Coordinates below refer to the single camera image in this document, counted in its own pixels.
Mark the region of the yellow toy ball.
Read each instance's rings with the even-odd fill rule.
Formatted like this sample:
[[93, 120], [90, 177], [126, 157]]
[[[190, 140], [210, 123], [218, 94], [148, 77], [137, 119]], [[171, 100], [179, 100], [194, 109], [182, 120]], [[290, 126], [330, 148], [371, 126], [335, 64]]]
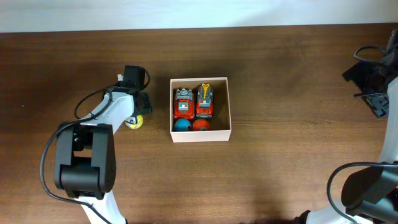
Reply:
[[124, 123], [130, 129], [138, 129], [144, 123], [144, 118], [142, 115], [132, 116], [124, 120]]

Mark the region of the red fire truck grey ladder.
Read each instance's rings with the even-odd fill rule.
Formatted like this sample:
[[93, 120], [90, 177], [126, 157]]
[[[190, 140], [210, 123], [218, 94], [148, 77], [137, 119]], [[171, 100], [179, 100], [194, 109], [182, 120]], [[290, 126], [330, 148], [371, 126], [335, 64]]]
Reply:
[[194, 94], [191, 89], [177, 89], [174, 98], [174, 119], [192, 120], [195, 117]]

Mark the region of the blue toy ball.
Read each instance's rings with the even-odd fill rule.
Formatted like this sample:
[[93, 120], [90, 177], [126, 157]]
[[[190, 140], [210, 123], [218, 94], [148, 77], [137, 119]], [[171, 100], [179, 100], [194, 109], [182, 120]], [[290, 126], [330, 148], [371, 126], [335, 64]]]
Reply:
[[175, 132], [186, 132], [192, 130], [192, 124], [189, 120], [180, 118], [174, 124]]

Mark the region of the red toy ball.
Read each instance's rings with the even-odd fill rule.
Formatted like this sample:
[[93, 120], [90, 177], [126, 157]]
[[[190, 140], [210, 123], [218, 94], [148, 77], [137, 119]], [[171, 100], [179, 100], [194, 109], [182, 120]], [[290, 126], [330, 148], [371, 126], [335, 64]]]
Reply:
[[205, 119], [197, 119], [192, 124], [192, 130], [193, 131], [209, 131], [210, 124]]

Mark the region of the red fire truck yellow crane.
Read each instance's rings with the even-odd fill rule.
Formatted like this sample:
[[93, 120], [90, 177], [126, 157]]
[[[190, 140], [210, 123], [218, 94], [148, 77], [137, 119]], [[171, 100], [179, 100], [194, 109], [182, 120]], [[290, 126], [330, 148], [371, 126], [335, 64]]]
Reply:
[[202, 83], [198, 87], [196, 117], [212, 118], [213, 106], [213, 87], [209, 83]]

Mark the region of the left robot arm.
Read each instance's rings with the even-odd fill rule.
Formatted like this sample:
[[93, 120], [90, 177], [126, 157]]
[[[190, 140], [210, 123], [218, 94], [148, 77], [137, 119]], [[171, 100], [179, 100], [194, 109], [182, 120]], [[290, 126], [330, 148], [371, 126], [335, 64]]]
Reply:
[[64, 190], [63, 201], [83, 207], [91, 223], [126, 223], [113, 194], [116, 180], [114, 134], [122, 124], [137, 124], [151, 113], [149, 72], [127, 65], [115, 84], [102, 89], [101, 103], [88, 115], [63, 123], [57, 142], [54, 182]]

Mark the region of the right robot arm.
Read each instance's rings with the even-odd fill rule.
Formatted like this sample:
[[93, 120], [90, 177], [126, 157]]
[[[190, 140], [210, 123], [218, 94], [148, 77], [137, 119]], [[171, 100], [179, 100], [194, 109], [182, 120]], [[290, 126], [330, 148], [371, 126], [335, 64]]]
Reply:
[[[384, 144], [377, 162], [352, 162], [336, 168], [326, 185], [329, 205], [303, 212], [294, 223], [397, 223], [397, 31], [392, 34], [382, 57], [371, 60], [354, 52], [357, 64], [343, 73], [360, 90], [360, 97], [378, 118], [387, 118]], [[335, 176], [359, 167], [345, 181], [339, 200], [331, 196]]]

